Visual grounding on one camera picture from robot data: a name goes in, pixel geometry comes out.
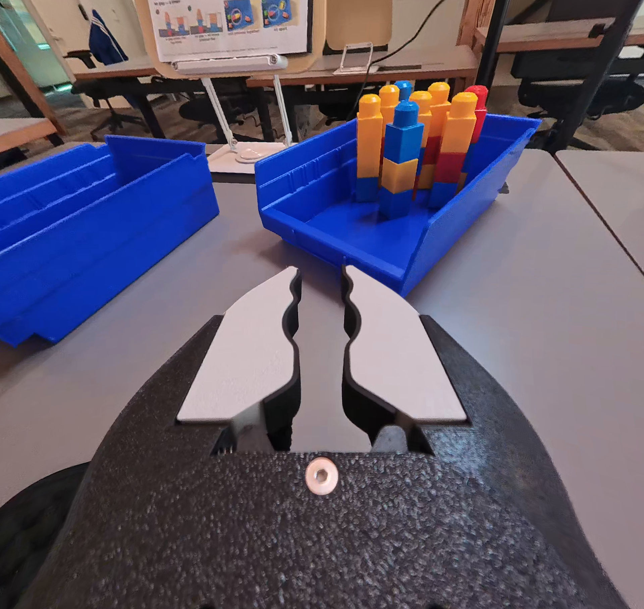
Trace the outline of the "clear acrylic holder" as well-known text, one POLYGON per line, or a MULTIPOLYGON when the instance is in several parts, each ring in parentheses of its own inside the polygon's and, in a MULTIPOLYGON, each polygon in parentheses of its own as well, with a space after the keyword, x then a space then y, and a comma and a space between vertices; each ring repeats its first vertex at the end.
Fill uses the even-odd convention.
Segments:
POLYGON ((380 68, 380 65, 378 65, 373 61, 373 53, 374 53, 374 44, 371 41, 346 44, 342 50, 342 57, 341 57, 340 64, 338 68, 334 70, 333 75, 336 75, 336 76, 359 75, 359 74, 370 75, 371 73, 377 72, 380 68), (364 52, 366 50, 366 52, 368 53, 366 61, 359 65, 352 65, 352 66, 346 65, 345 61, 348 53, 357 52, 358 50, 360 50, 361 52, 364 52))

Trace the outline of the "black office chair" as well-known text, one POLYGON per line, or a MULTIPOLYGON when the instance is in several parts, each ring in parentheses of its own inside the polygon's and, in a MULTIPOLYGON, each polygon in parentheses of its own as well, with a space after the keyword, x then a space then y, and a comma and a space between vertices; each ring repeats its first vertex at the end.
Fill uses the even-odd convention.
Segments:
MULTIPOLYGON (((243 78, 225 78, 212 80, 213 88, 221 103, 225 119, 230 127, 243 122, 243 116, 257 111, 260 119, 263 141, 276 141, 270 119, 269 102, 266 95, 258 88, 247 87, 243 78)), ((216 139, 213 144, 225 144, 227 139, 223 133, 220 121, 207 94, 190 98, 179 108, 179 114, 184 119, 197 121, 199 124, 213 125, 216 139)))
MULTIPOLYGON (((608 20, 619 17, 628 0, 553 0, 547 22, 592 20, 590 38, 608 30, 608 20)), ((550 119, 553 124, 535 133, 529 148, 546 150, 556 139, 562 122, 575 107, 586 77, 594 70, 599 47, 550 49, 515 54, 511 74, 520 80, 519 104, 535 108, 531 119, 550 119)), ((583 120, 598 121, 610 114, 630 112, 643 106, 643 55, 613 63, 588 105, 583 120)))
MULTIPOLYGON (((92 53, 90 50, 71 50, 63 55, 64 59, 78 59, 84 63, 86 68, 94 69, 95 65, 92 53)), ((99 142, 99 134, 101 131, 109 130, 112 135, 119 134, 119 130, 123 130, 124 125, 133 124, 140 126, 146 133, 150 133, 148 123, 140 116, 133 116, 130 114, 118 113, 110 103, 110 99, 119 96, 117 89, 120 89, 118 82, 115 78, 105 79, 91 79, 80 80, 76 77, 71 87, 71 93, 76 96, 85 95, 92 100, 94 108, 101 107, 101 101, 107 104, 109 110, 109 117, 101 122, 93 130, 90 130, 90 136, 94 142, 99 142)), ((124 96, 128 105, 139 110, 136 99, 133 96, 124 96)))

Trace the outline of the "blue plastic bin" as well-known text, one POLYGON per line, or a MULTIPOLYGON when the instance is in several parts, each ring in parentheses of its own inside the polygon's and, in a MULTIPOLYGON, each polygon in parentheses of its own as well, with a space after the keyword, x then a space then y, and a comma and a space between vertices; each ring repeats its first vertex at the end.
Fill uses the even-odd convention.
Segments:
POLYGON ((194 141, 106 136, 4 173, 1 341, 60 341, 219 212, 194 141))
POLYGON ((493 204, 539 119, 487 114, 464 188, 442 208, 420 191, 406 217, 380 217, 378 203, 356 202, 356 120, 255 164, 263 226, 334 267, 351 264, 401 296, 493 204))

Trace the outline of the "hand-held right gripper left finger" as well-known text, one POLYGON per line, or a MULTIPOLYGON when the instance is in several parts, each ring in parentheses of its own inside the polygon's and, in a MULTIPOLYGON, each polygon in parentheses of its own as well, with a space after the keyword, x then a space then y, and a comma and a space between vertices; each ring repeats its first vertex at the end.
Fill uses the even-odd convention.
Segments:
POLYGON ((290 451, 302 401, 294 336, 302 275, 288 266, 223 315, 176 416, 181 425, 221 425, 215 451, 290 451))

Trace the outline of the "plain wooden board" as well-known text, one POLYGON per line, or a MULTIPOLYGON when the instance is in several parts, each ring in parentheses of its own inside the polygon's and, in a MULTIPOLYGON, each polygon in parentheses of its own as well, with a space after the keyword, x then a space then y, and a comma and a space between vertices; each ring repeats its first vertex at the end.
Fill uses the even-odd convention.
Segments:
POLYGON ((387 51, 392 35, 393 0, 326 0, 323 53, 340 54, 345 45, 372 43, 387 51))

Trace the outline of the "instruction sheet on wooden board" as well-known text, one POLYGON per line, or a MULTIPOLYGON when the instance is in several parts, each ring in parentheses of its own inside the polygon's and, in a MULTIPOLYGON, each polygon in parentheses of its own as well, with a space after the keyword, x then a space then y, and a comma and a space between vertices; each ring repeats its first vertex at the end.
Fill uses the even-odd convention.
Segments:
POLYGON ((167 78, 297 73, 321 56, 326 0, 135 0, 146 52, 167 78))

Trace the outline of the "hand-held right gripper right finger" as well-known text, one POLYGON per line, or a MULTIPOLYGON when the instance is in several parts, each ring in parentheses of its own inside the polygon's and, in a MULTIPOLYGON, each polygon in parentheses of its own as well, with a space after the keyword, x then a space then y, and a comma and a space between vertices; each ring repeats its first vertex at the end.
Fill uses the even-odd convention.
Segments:
POLYGON ((418 311, 356 266, 342 267, 342 408, 370 441, 386 427, 424 441, 423 427, 466 425, 467 412, 418 311))

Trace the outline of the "black tripod stand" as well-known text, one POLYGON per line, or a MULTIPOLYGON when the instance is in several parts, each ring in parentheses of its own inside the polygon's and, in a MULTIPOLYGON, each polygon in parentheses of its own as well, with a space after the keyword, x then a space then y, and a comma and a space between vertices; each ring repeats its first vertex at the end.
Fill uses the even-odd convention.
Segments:
MULTIPOLYGON (((508 25, 527 23, 545 23, 553 0, 535 0, 524 9, 518 17, 508 25)), ((491 87, 496 72, 499 54, 496 51, 505 24, 510 0, 495 0, 492 15, 485 27, 477 29, 477 38, 482 46, 479 69, 476 82, 479 85, 491 87)), ((562 122, 558 136, 545 150, 556 153, 569 146, 586 151, 597 151, 598 148, 583 142, 576 137, 577 130, 583 125, 583 117, 598 86, 605 79, 616 55, 620 59, 635 59, 643 54, 643 17, 639 11, 643 9, 643 0, 628 0, 619 17, 613 18, 613 23, 604 33, 596 59, 594 70, 586 77, 577 97, 575 107, 562 122)))

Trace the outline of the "blue jacket with white stripes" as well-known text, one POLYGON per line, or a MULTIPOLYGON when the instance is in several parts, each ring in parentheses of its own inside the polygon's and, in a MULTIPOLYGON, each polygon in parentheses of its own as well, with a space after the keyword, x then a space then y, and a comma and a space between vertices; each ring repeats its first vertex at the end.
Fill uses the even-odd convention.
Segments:
POLYGON ((88 43, 92 56, 102 65, 107 66, 128 61, 125 51, 95 9, 92 10, 88 43))

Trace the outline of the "cluster of stacked block towers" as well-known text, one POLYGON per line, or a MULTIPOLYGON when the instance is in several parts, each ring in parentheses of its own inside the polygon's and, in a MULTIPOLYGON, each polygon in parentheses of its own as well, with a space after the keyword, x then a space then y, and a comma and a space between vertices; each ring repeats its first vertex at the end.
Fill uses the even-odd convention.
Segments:
MULTIPOLYGON (((398 100, 409 100, 419 106, 419 122, 424 125, 423 142, 420 149, 414 193, 419 190, 430 190, 434 183, 434 172, 440 153, 442 131, 451 105, 450 87, 447 82, 434 82, 428 90, 413 90, 412 83, 406 80, 394 82, 398 89, 398 100)), ((479 142, 482 127, 487 116, 488 88, 484 85, 471 85, 464 92, 477 95, 477 124, 473 132, 470 147, 464 161, 458 190, 462 189, 468 178, 473 153, 479 142)))

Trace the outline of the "red mega block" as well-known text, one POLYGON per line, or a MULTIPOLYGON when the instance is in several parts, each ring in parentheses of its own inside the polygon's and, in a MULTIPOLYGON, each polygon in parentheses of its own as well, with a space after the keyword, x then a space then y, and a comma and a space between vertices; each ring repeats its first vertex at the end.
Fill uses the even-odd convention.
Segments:
POLYGON ((434 181, 456 185, 461 180, 467 152, 440 152, 435 165, 434 181))

